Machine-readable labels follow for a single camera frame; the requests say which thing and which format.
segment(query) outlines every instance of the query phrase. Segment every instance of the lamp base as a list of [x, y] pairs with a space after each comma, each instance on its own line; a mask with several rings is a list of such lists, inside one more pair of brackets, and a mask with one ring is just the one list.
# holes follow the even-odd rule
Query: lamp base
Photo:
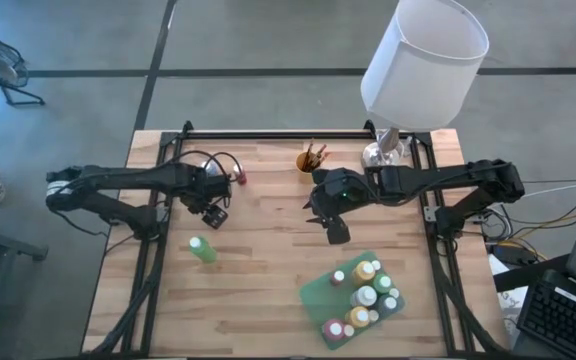
[[379, 149], [379, 143], [374, 142], [369, 144], [361, 154], [361, 165], [363, 167], [371, 166], [384, 166], [384, 165], [398, 165], [401, 155], [399, 149], [402, 150], [404, 146], [401, 141], [397, 144], [394, 150], [382, 153]]

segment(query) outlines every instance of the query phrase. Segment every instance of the keyboard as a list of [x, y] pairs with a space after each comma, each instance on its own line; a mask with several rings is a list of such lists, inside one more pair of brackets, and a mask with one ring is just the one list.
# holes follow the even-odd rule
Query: keyboard
[[517, 327], [576, 359], [576, 283], [547, 270], [529, 287]]

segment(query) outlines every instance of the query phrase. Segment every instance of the wooden table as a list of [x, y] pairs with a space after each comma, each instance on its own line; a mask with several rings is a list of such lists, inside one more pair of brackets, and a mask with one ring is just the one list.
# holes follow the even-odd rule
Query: wooden table
[[[127, 166], [154, 166], [160, 135], [161, 131], [136, 132]], [[438, 166], [463, 163], [455, 130], [435, 131], [432, 139]], [[361, 171], [359, 157], [367, 140], [325, 142], [331, 155], [324, 167]], [[307, 145], [308, 141], [303, 140], [184, 140], [183, 150], [232, 153], [242, 162], [248, 184], [234, 184], [232, 204], [227, 210], [230, 217], [217, 231], [175, 202], [151, 356], [445, 355], [418, 201], [397, 208], [371, 205], [344, 214], [351, 242], [328, 245], [321, 227], [305, 222], [312, 217], [310, 211], [302, 210], [312, 185], [297, 181], [294, 163]], [[184, 158], [193, 164], [203, 160]], [[227, 170], [232, 169], [226, 158], [223, 163]], [[457, 202], [469, 191], [444, 192], [447, 204]], [[122, 191], [120, 199], [142, 205], [148, 202], [148, 195], [148, 191]], [[129, 234], [126, 227], [115, 228], [108, 246]], [[215, 247], [217, 263], [202, 265], [188, 251], [188, 240], [196, 235], [204, 236]], [[129, 241], [106, 256], [83, 350], [99, 344], [125, 310], [138, 248], [137, 241]], [[407, 305], [403, 312], [332, 352], [308, 320], [298, 290], [365, 250], [376, 252]], [[457, 258], [469, 307], [497, 342], [507, 346], [481, 238], [461, 238]], [[461, 344], [454, 311], [451, 319], [457, 343]], [[141, 339], [142, 322], [143, 316], [138, 317], [135, 348]]]

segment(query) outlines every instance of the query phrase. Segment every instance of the paint bottle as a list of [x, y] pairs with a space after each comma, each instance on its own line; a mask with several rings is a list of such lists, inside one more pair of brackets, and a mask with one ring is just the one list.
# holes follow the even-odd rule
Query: paint bottle
[[390, 288], [392, 287], [392, 280], [385, 274], [378, 274], [372, 281], [372, 286], [379, 294], [388, 294]]
[[392, 314], [397, 309], [397, 300], [390, 295], [382, 295], [377, 301], [377, 311], [381, 316]]
[[390, 294], [390, 296], [394, 297], [395, 299], [399, 298], [399, 290], [395, 288], [390, 289], [390, 291], [388, 291], [388, 294]]
[[339, 319], [330, 319], [321, 327], [326, 339], [339, 341], [344, 337], [344, 324]]
[[368, 310], [363, 306], [357, 306], [346, 313], [346, 323], [354, 328], [362, 328], [370, 324]]
[[381, 261], [373, 260], [370, 263], [372, 264], [372, 267], [375, 268], [375, 272], [381, 270]]
[[352, 337], [353, 335], [355, 335], [355, 328], [352, 327], [352, 325], [344, 325], [344, 337]]
[[204, 238], [195, 236], [190, 239], [189, 245], [190, 252], [195, 254], [205, 264], [210, 264], [217, 260], [217, 252]]
[[206, 169], [206, 174], [209, 176], [216, 176], [220, 171], [219, 166], [217, 166], [217, 164], [212, 160], [204, 161], [199, 166]]
[[237, 177], [237, 183], [239, 185], [246, 185], [248, 179], [246, 179], [246, 172], [244, 171], [244, 167], [243, 166], [240, 167], [237, 166], [237, 164], [235, 164], [232, 170], [235, 173], [235, 176]]
[[379, 312], [377, 310], [368, 310], [368, 319], [370, 319], [370, 323], [376, 323], [379, 320]]
[[377, 292], [370, 286], [362, 286], [350, 295], [352, 306], [372, 306], [377, 301]]
[[369, 261], [361, 261], [352, 271], [352, 279], [357, 286], [370, 282], [373, 277], [375, 277], [375, 268]]
[[334, 286], [341, 284], [344, 281], [344, 272], [341, 270], [337, 270], [330, 275], [330, 283]]

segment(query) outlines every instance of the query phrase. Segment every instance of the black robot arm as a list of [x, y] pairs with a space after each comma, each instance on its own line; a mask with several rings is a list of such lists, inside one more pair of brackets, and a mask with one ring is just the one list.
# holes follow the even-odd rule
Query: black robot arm
[[339, 215], [369, 204], [401, 206], [424, 191], [476, 186], [454, 206], [434, 212], [437, 236], [457, 235], [470, 216], [496, 202], [512, 203], [525, 191], [517, 169], [502, 160], [481, 160], [465, 165], [418, 170], [408, 166], [378, 166], [364, 169], [363, 175], [345, 168], [315, 170], [315, 188], [305, 208], [317, 216], [331, 244], [350, 241], [350, 233]]
[[100, 194], [99, 190], [157, 190], [178, 198], [191, 213], [204, 214], [203, 221], [213, 228], [228, 217], [213, 203], [214, 199], [231, 196], [228, 175], [209, 176], [204, 168], [184, 163], [165, 163], [152, 169], [70, 167], [48, 173], [46, 181], [46, 205], [51, 211], [84, 209], [109, 224], [125, 222], [139, 240], [159, 235], [157, 209], [131, 206]]

